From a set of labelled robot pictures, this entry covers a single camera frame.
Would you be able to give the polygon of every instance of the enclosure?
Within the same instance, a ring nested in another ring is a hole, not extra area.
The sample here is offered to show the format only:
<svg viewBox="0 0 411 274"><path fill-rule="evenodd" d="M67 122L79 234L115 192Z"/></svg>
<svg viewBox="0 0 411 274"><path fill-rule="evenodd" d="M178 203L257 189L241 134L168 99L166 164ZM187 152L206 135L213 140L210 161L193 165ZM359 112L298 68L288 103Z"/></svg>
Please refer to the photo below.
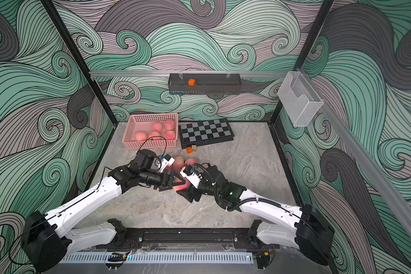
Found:
<svg viewBox="0 0 411 274"><path fill-rule="evenodd" d="M306 97L286 82L290 71L320 103L314 111L299 108ZM173 94L170 73L237 74L240 93ZM294 102L279 98L285 85ZM226 118L234 140L187 154L178 138L166 153L315 206L335 230L332 273L411 273L411 0L0 1L0 274L35 272L10 260L28 260L25 219L130 162L126 122L148 113L178 113L179 124ZM136 187L78 226L111 218L227 229L259 217L212 196L189 203ZM274 267L329 272L290 267L299 253L288 251Z"/></svg>

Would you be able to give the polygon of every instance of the vent grille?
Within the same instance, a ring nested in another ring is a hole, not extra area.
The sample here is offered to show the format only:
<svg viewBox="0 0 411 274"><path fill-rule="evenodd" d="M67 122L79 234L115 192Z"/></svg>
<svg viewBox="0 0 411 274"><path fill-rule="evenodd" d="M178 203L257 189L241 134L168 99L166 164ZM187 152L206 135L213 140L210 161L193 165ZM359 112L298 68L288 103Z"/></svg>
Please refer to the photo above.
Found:
<svg viewBox="0 0 411 274"><path fill-rule="evenodd" d="M111 252L75 252L60 263L106 263L114 257ZM253 264L252 253L247 252L149 252L129 255L125 263L248 263Z"/></svg>

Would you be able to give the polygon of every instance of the clear acrylic holder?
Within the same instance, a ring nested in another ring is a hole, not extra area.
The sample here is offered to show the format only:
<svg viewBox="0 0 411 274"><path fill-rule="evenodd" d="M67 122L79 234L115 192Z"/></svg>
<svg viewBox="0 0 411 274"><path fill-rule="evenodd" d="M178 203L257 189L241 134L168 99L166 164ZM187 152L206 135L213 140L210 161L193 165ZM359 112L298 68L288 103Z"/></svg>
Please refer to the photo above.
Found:
<svg viewBox="0 0 411 274"><path fill-rule="evenodd" d="M323 105L307 75L290 71L279 89L279 98L295 127L306 127Z"/></svg>

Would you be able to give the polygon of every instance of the wire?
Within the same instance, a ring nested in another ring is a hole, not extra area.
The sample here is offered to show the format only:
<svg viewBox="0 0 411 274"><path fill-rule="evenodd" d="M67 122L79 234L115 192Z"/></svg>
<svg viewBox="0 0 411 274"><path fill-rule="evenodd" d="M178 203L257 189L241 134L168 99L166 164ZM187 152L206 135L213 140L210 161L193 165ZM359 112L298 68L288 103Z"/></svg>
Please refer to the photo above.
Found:
<svg viewBox="0 0 411 274"><path fill-rule="evenodd" d="M210 180L212 181L212 186L213 186L213 192L214 192L214 198L215 198L215 202L222 208L224 208L222 205L219 204L219 193L218 193L218 188L216 186L216 181L213 179L213 177L210 175L210 173L206 170L206 168L202 165L202 164L198 164L198 163L194 163L192 165L193 171L196 171L195 167L200 167L210 178Z"/></svg>
<svg viewBox="0 0 411 274"><path fill-rule="evenodd" d="M102 176L100 177L99 185L97 186L96 190L98 190L98 189L99 189L99 186L102 184L102 179L103 179L103 176L104 176L104 174L105 174L105 169L106 169L106 168L108 168L109 170L113 171L111 168L106 167L106 166L103 168Z"/></svg>
<svg viewBox="0 0 411 274"><path fill-rule="evenodd" d="M260 251L257 252L257 254L256 254L255 256L259 255L259 254L262 252L262 250L263 250L264 247L265 247L265 246L262 246L262 249L260 249Z"/></svg>
<svg viewBox="0 0 411 274"><path fill-rule="evenodd" d="M325 241L323 241L323 238L321 238L321 236L315 231L315 229L313 229L305 220L303 220L301 217L295 215L295 214L292 213L291 211L286 210L285 208L282 207L282 205L280 205L280 204L277 203L277 202L274 202L274 201L271 201L271 200L268 200L268 199L264 199L264 198L248 198L248 199L245 199L245 200L242 200L242 201L238 202L236 205L234 205L233 207L231 207L231 208L230 208L229 210L227 210L227 211L234 211L237 207L243 205L244 203L248 203L248 202L263 202L263 203L267 203L267 204L276 206L276 207L278 207L278 208L281 208L281 209L283 209L284 211L288 212L289 214L296 216L296 217L297 217L298 219L300 219L303 223L305 223L310 229L312 229L312 231L320 238L320 240L329 248L329 245L326 244Z"/></svg>
<svg viewBox="0 0 411 274"><path fill-rule="evenodd" d="M271 260L269 261L269 264L271 264L273 262L275 256L276 256L276 248L273 244L273 256L271 257Z"/></svg>
<svg viewBox="0 0 411 274"><path fill-rule="evenodd" d="M166 138L164 138L163 136L152 136L152 137L149 137L148 139L146 139L146 140L143 142L143 144L138 148L137 151L139 151L139 150L142 149L142 146L146 143L146 141L148 141L148 140L150 140L151 138L154 138L154 137L161 137L161 138L164 139L164 141L165 141L164 151L163 151L163 157L164 157L164 154L166 153L166 148L167 148L167 140L166 140ZM158 167L158 169L160 169L163 164L162 164L162 162L161 162L160 156L158 156L157 159L160 161L160 166Z"/></svg>
<svg viewBox="0 0 411 274"><path fill-rule="evenodd" d="M62 211L60 211L60 212L56 213L55 215L51 216L49 219L47 219L47 220L45 220L45 221L42 221L42 222L40 222L39 224L37 224L37 225L35 225L35 226L33 226L33 227L30 227L28 230L24 231L24 232L21 233L18 237L16 237L16 238L14 239L14 241L12 242L11 247L10 247L10 249L9 249L9 251L8 251L8 258L9 258L9 260L10 260L12 263L16 264L16 265L29 265L29 264L32 264L30 261L29 261L29 262L26 262L26 263L18 263L18 262L16 262L16 261L12 260L12 258L11 258L11 250L12 250L12 247L13 247L13 245L15 244L15 242L16 242L19 238L21 238L24 234L26 234L27 232L29 232L30 230L34 229L35 227L37 227L37 226L39 226L39 225L41 225L41 224L43 224L43 223L45 223L45 222L47 222L47 221L49 221L50 219L56 217L57 214L61 214L62 212L66 211L67 209L69 209L69 208L71 208L72 206L76 205L77 203L79 203L79 202L82 201L83 199L87 198L87 197L90 196L91 194L95 193L96 190L99 189L99 186L102 184L102 179L103 179L103 176L104 176L104 174L105 174L105 169L106 169L106 168L108 168L109 170L112 170L112 169L109 168L109 167L104 167L104 169L103 169L103 171L102 171L102 177L100 178L99 185L97 186L97 188L96 188L95 190L93 190L93 192L91 192L91 193L88 194L87 196L83 197L82 199L78 200L77 202L71 204L70 206L64 208Z"/></svg>
<svg viewBox="0 0 411 274"><path fill-rule="evenodd" d="M134 247L134 244L137 245L137 249L136 249L134 252L136 252L136 251L138 250L138 244L137 244L136 241L134 241L133 239L128 239L128 240L126 240L126 241L130 241L130 245L129 245L129 250L128 250L128 252L125 253L125 254L119 255L119 256L117 256L117 257L109 258L109 259L108 259L109 262L120 262L120 261L122 261L122 263L121 263L120 266L119 266L119 267L121 267L121 266L125 263L125 261L127 260L127 258L128 258L128 256L130 255L130 253L132 252L132 249L133 249L133 247Z"/></svg>

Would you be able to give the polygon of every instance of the pink peach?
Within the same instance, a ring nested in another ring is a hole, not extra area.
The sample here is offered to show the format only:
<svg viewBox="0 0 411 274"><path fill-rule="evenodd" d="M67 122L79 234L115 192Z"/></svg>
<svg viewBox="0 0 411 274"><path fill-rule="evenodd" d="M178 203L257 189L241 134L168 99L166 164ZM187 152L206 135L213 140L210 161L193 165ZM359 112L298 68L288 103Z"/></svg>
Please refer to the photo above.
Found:
<svg viewBox="0 0 411 274"><path fill-rule="evenodd" d="M152 129L161 132L163 125L160 122L155 122L152 124Z"/></svg>
<svg viewBox="0 0 411 274"><path fill-rule="evenodd" d="M175 131L173 130L166 131L165 137L166 137L166 140L175 140L175 137L176 137Z"/></svg>
<svg viewBox="0 0 411 274"><path fill-rule="evenodd" d="M153 137L151 140L161 140L161 137L155 137L155 136L161 136L161 133L157 130L154 130L149 134L149 137Z"/></svg>
<svg viewBox="0 0 411 274"><path fill-rule="evenodd" d="M180 172L181 168L183 168L185 166L184 158L182 156L176 156L174 159L175 159L175 161L172 164L172 166L177 172Z"/></svg>
<svg viewBox="0 0 411 274"><path fill-rule="evenodd" d="M164 128L167 130L174 130L175 129L175 122L173 120L166 120L164 121Z"/></svg>
<svg viewBox="0 0 411 274"><path fill-rule="evenodd" d="M135 139L137 141L144 141L144 140L148 139L148 135L146 133L144 133L143 131L137 131L135 133Z"/></svg>
<svg viewBox="0 0 411 274"><path fill-rule="evenodd" d="M194 163L197 163L198 161L195 158L188 158L184 164L185 165L193 165Z"/></svg>

